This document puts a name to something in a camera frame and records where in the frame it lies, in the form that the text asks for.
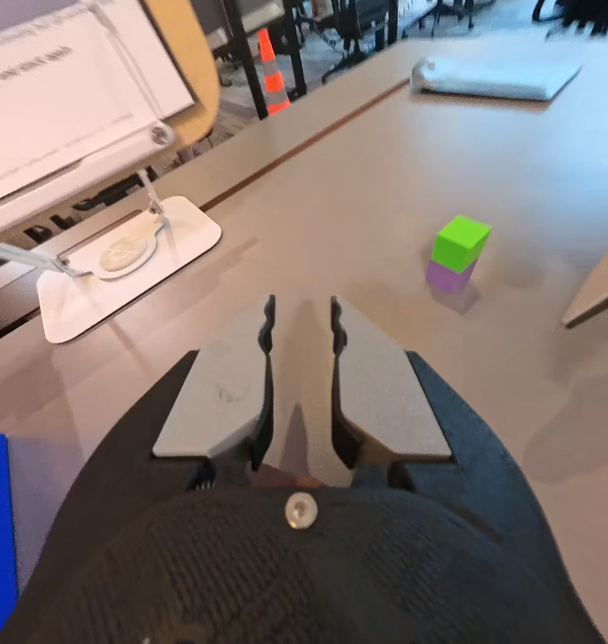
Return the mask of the purple foam cube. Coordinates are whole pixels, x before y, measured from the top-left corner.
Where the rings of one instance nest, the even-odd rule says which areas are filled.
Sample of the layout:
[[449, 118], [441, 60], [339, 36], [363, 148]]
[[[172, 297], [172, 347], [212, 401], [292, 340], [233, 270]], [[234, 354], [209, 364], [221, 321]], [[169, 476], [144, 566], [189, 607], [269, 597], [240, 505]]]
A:
[[445, 265], [430, 260], [426, 271], [426, 281], [445, 293], [457, 292], [468, 284], [477, 262], [478, 260], [474, 260], [462, 272], [456, 272]]

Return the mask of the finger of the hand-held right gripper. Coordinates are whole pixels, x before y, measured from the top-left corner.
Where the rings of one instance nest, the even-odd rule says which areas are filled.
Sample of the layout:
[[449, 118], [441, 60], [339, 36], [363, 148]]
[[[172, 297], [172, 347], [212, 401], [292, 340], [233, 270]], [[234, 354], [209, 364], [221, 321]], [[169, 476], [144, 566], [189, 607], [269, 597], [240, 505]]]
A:
[[608, 309], [608, 253], [597, 263], [565, 311], [561, 324], [574, 328]]

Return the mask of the wooden board document stand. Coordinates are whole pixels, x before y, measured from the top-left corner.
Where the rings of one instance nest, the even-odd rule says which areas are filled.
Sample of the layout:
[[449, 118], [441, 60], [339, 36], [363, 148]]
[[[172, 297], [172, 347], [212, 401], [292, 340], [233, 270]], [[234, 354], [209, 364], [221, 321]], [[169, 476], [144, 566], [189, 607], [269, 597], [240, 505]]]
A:
[[103, 183], [137, 173], [144, 208], [70, 256], [0, 242], [0, 259], [42, 270], [37, 296], [48, 342], [69, 342], [128, 306], [215, 246], [221, 227], [182, 194], [159, 197], [154, 157], [203, 139], [214, 124], [219, 81], [190, 1], [142, 1], [196, 103], [0, 199], [0, 237], [36, 216], [79, 203]]

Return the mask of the orange striped traffic cone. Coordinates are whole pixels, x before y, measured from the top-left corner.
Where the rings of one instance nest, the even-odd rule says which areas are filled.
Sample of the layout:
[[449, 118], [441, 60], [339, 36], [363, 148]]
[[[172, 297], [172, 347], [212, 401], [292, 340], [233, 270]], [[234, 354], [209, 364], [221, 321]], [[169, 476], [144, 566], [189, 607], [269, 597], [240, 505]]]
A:
[[277, 65], [267, 28], [261, 28], [258, 31], [258, 44], [263, 67], [268, 116], [272, 117], [288, 108], [291, 105], [291, 101], [287, 94], [284, 78]]

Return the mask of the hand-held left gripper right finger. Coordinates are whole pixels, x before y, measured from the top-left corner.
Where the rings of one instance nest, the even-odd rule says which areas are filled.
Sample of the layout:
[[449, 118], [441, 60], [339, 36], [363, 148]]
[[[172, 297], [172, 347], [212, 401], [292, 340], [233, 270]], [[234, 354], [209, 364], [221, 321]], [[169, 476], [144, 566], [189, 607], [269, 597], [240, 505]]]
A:
[[332, 446], [349, 470], [445, 463], [452, 450], [405, 350], [340, 296], [331, 298]]

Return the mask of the silver closed laptop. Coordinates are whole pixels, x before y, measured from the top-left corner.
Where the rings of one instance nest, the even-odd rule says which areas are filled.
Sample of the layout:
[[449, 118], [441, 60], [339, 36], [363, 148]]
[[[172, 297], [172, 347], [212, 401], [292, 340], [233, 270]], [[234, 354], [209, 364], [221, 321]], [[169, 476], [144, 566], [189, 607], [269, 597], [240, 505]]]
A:
[[550, 102], [581, 65], [552, 60], [459, 59], [428, 56], [410, 74], [415, 91], [511, 101]]

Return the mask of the green foam cube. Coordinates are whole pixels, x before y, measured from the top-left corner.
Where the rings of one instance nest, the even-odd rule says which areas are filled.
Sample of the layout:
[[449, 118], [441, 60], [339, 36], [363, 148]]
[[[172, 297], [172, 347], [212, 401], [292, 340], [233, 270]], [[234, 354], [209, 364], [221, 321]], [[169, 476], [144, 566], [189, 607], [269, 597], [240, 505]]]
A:
[[491, 226], [459, 214], [438, 232], [430, 259], [461, 274], [478, 260], [491, 231]]

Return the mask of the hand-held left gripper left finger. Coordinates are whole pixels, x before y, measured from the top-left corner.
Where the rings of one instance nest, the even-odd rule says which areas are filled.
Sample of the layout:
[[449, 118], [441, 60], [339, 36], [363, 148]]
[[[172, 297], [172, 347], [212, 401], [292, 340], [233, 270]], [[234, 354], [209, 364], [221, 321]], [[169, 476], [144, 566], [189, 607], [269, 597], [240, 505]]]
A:
[[198, 350], [154, 444], [155, 457], [242, 457], [259, 468], [274, 430], [275, 313], [276, 298], [266, 295]]

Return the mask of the black office chair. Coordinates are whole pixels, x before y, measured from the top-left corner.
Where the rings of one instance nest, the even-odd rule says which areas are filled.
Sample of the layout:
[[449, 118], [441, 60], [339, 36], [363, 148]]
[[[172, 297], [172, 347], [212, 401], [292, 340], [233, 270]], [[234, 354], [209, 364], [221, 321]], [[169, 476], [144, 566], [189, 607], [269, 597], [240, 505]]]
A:
[[399, 27], [398, 1], [331, 1], [333, 28], [340, 37], [342, 58], [321, 77], [327, 84], [330, 77], [346, 71], [367, 57], [361, 41], [368, 36], [375, 38], [375, 51], [397, 41]]

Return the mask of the black framed table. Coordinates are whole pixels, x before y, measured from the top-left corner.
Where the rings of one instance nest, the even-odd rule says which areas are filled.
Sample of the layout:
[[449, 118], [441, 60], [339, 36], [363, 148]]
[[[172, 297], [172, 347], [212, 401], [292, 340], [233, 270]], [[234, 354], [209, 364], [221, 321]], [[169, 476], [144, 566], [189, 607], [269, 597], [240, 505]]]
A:
[[300, 99], [307, 94], [307, 83], [303, 73], [303, 65], [300, 55], [300, 30], [296, 27], [294, 9], [296, 1], [273, 1], [276, 8], [281, 8], [279, 15], [274, 18], [258, 18], [247, 31], [244, 17], [250, 15], [243, 12], [242, 1], [222, 1], [223, 10], [231, 33], [229, 48], [235, 58], [241, 63], [245, 72], [246, 80], [251, 91], [252, 100], [257, 116], [260, 120], [268, 117], [268, 105], [265, 100], [265, 92], [261, 88], [260, 77], [258, 76], [254, 56], [251, 52], [248, 36], [255, 34], [261, 28], [268, 28], [278, 25], [281, 27], [285, 37], [285, 52], [290, 57], [291, 67], [294, 76], [294, 89], [290, 91], [289, 98]]

